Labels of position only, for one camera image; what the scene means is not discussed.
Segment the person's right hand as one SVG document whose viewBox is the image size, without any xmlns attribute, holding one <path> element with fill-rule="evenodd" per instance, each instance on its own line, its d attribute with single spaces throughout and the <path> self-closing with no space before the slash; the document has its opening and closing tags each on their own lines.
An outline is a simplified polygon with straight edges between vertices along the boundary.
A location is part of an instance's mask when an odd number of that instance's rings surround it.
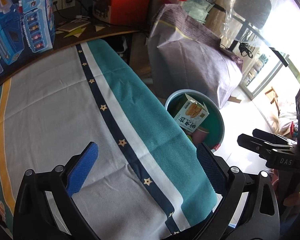
<svg viewBox="0 0 300 240">
<path fill-rule="evenodd" d="M 279 184 L 279 172 L 278 170 L 273 169 L 273 174 L 274 178 L 276 180 L 273 181 L 273 189 L 275 191 L 276 197 L 278 197 L 278 192 L 277 192 L 277 186 Z M 294 192 L 293 194 L 289 195 L 283 202 L 284 206 L 286 207 L 293 207 L 293 206 L 298 206 L 300 205 L 300 191 L 299 192 Z"/>
</svg>

